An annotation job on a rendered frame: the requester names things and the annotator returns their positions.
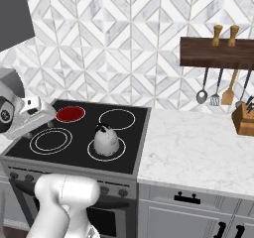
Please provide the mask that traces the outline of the dark wooden wall shelf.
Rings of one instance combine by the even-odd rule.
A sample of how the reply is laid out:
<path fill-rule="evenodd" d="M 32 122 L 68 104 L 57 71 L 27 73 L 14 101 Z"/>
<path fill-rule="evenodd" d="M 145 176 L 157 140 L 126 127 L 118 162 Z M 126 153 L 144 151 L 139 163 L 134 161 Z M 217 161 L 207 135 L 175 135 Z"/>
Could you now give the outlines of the dark wooden wall shelf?
<path fill-rule="evenodd" d="M 230 47 L 221 39 L 214 47 L 211 38 L 181 37 L 180 65 L 254 70 L 254 40 L 238 39 Z"/>

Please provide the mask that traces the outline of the grey drawer front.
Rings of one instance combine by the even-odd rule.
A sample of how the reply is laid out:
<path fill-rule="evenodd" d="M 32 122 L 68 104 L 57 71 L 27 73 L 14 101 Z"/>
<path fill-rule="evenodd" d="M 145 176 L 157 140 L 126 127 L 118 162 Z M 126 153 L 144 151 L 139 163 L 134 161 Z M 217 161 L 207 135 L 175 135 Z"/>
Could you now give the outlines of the grey drawer front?
<path fill-rule="evenodd" d="M 175 201 L 174 196 L 181 191 L 184 196 L 193 193 L 201 200 L 201 204 Z M 139 184 L 139 200 L 150 200 L 152 202 L 166 203 L 172 205 L 186 206 L 194 209 L 210 210 L 223 214 L 240 214 L 241 216 L 254 217 L 254 199 L 234 198 L 219 194 L 209 194 L 199 191 L 171 188 L 151 184 Z"/>

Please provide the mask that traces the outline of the wooden salt mill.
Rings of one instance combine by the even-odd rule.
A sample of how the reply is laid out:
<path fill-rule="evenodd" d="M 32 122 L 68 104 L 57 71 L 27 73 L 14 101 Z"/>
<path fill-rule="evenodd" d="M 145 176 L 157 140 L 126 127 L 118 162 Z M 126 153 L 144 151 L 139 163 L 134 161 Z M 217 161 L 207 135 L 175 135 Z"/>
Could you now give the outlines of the wooden salt mill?
<path fill-rule="evenodd" d="M 220 35 L 221 31 L 222 31 L 221 25 L 215 25 L 213 27 L 213 38 L 212 38 L 211 44 L 214 47 L 217 47 L 219 45 L 219 35 Z"/>

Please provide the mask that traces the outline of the white grey kettle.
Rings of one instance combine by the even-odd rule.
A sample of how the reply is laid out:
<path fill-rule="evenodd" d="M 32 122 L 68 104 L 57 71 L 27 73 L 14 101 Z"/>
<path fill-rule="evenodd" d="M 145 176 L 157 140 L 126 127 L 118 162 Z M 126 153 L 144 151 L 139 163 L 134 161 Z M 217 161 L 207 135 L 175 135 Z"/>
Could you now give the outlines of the white grey kettle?
<path fill-rule="evenodd" d="M 93 146 L 97 154 L 111 156 L 119 150 L 119 139 L 108 124 L 98 123 L 95 128 Z"/>

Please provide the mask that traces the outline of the grey metal ladle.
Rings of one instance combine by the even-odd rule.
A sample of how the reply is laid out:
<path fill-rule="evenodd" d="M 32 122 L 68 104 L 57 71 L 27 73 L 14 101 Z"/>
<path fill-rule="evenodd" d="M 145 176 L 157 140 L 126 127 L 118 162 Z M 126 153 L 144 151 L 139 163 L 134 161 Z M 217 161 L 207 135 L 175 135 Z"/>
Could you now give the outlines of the grey metal ladle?
<path fill-rule="evenodd" d="M 196 101 L 198 104 L 203 104 L 205 100 L 207 99 L 207 92 L 204 90 L 207 76 L 208 76 L 208 68 L 206 68 L 204 72 L 202 89 L 196 94 Z"/>

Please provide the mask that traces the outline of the grey cupboard door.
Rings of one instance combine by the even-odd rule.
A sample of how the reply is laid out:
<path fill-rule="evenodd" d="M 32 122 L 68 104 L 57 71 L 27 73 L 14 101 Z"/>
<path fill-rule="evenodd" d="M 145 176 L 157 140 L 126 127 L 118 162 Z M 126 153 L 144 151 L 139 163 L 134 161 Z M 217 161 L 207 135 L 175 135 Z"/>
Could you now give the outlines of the grey cupboard door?
<path fill-rule="evenodd" d="M 236 215 L 228 231 L 227 238 L 234 238 L 237 232 L 236 225 L 244 225 L 245 231 L 241 238 L 254 238 L 254 218 Z"/>
<path fill-rule="evenodd" d="M 231 214 L 139 200 L 138 238 L 213 238 Z"/>

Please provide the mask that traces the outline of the wooden spatula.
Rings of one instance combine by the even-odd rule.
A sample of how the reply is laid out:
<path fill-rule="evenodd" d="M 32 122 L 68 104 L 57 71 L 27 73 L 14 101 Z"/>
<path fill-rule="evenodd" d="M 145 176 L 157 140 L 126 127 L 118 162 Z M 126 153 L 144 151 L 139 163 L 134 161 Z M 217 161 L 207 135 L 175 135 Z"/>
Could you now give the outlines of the wooden spatula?
<path fill-rule="evenodd" d="M 232 104 L 233 97 L 234 97 L 233 84 L 236 79 L 237 72 L 238 72 L 237 69 L 235 71 L 233 71 L 229 86 L 222 94 L 222 98 L 221 98 L 222 105 L 231 105 Z"/>

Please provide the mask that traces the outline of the wooden knife block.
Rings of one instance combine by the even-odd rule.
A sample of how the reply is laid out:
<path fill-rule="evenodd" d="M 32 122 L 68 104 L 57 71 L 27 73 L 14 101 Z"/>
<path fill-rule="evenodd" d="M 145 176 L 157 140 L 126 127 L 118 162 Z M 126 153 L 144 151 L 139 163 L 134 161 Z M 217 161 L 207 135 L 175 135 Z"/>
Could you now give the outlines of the wooden knife block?
<path fill-rule="evenodd" d="M 249 111 L 247 105 L 242 103 L 233 111 L 231 119 L 238 135 L 254 137 L 254 109 Z"/>

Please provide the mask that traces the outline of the black glass stove hob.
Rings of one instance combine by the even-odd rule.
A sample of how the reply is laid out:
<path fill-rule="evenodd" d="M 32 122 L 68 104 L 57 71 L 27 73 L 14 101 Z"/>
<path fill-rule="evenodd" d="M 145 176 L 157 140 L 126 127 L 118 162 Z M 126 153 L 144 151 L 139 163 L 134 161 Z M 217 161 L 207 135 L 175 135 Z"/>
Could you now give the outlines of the black glass stove hob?
<path fill-rule="evenodd" d="M 61 115 L 66 115 L 71 107 L 83 115 L 69 123 L 54 119 L 52 128 L 39 127 L 30 139 L 13 142 L 2 154 L 3 159 L 126 175 L 134 172 L 150 115 L 148 108 L 60 99 L 53 106 Z M 110 157 L 98 155 L 93 148 L 95 127 L 99 123 L 109 125 L 119 138 L 119 150 Z"/>

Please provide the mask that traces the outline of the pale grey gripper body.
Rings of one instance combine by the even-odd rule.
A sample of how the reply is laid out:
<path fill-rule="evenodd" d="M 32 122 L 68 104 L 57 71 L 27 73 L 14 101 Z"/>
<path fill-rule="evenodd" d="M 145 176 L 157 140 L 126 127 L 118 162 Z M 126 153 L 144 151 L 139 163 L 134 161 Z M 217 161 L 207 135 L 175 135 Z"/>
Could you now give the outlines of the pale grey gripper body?
<path fill-rule="evenodd" d="M 41 98 L 22 98 L 22 105 L 14 113 L 12 125 L 4 136 L 9 140 L 22 137 L 53 120 L 56 114 L 55 108 Z"/>

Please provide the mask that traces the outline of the wooden pepper mill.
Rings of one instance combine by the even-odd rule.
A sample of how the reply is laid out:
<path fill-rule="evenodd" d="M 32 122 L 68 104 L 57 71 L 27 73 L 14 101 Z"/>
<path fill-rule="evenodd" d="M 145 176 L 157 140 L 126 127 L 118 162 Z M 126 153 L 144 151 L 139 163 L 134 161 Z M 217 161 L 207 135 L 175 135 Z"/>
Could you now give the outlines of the wooden pepper mill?
<path fill-rule="evenodd" d="M 236 38 L 236 35 L 237 35 L 238 31 L 239 31 L 239 26 L 232 25 L 230 27 L 230 38 L 229 38 L 228 43 L 227 43 L 227 45 L 230 48 L 235 46 L 235 38 Z"/>

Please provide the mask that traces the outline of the grey oven door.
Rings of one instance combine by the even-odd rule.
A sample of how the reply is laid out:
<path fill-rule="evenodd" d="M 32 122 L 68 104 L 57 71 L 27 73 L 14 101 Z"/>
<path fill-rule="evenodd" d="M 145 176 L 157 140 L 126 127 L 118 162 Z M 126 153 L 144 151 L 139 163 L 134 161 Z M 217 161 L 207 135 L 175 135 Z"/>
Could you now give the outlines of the grey oven door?
<path fill-rule="evenodd" d="M 39 212 L 32 198 L 16 188 L 14 179 L 9 179 L 13 191 L 20 203 L 21 209 L 29 226 L 32 226 Z M 118 209 L 95 208 L 94 205 L 87 208 L 87 216 L 91 224 L 98 230 L 101 238 L 137 238 L 137 195 L 134 190 L 128 186 L 122 186 L 119 183 L 99 182 L 100 187 L 109 188 L 108 194 L 104 196 L 113 196 L 120 199 L 129 199 L 130 205 Z M 128 195 L 121 197 L 118 194 L 119 189 L 126 189 Z"/>

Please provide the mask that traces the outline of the grey slotted spatula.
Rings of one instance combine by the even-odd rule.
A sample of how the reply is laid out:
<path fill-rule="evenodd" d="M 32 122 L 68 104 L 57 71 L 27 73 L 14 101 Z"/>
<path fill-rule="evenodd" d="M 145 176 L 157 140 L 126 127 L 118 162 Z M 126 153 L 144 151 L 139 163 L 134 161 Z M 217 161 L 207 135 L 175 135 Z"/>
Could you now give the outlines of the grey slotted spatula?
<path fill-rule="evenodd" d="M 221 79 L 222 79 L 222 74 L 223 74 L 223 69 L 221 69 L 219 71 L 219 76 L 218 76 L 216 88 L 219 88 L 219 85 L 220 85 L 220 82 L 221 82 Z M 218 106 L 219 105 L 218 91 L 215 91 L 215 93 L 211 95 L 211 97 L 210 97 L 210 105 L 211 106 Z"/>

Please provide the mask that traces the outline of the grey range hood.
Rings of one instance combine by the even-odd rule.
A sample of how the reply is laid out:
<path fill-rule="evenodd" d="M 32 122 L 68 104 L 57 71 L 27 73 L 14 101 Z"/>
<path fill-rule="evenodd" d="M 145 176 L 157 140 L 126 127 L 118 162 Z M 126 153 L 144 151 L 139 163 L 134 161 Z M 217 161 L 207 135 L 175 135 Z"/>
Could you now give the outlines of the grey range hood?
<path fill-rule="evenodd" d="M 0 0 L 0 53 L 35 37 L 27 0 Z"/>

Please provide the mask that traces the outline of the dark metal hanging tool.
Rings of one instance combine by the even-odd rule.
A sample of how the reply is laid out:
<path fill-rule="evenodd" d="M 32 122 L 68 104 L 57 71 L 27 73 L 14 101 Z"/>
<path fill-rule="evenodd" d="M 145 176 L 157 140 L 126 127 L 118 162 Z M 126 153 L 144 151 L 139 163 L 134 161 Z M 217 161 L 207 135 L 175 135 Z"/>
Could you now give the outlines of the dark metal hanging tool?
<path fill-rule="evenodd" d="M 243 90 L 242 90 L 240 99 L 235 103 L 235 107 L 236 108 L 238 108 L 243 103 L 242 98 L 243 98 L 243 95 L 244 95 L 245 90 L 247 88 L 247 84 L 248 84 L 251 72 L 252 72 L 252 69 L 249 69 L 248 72 L 247 72 L 247 75 L 246 75 L 246 78 L 245 78 L 245 82 L 244 82 L 244 86 L 243 86 Z"/>

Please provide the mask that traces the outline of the black-handled knives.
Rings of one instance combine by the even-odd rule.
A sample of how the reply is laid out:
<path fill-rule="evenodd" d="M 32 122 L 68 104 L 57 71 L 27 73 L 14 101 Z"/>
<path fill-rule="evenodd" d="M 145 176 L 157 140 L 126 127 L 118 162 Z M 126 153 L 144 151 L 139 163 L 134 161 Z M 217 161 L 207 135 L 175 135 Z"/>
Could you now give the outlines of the black-handled knives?
<path fill-rule="evenodd" d="M 253 103 L 253 100 L 254 100 L 254 96 L 250 96 L 247 100 L 247 102 L 245 103 L 245 107 L 246 107 L 246 110 L 245 112 L 246 113 L 250 113 L 254 107 L 254 103 Z"/>

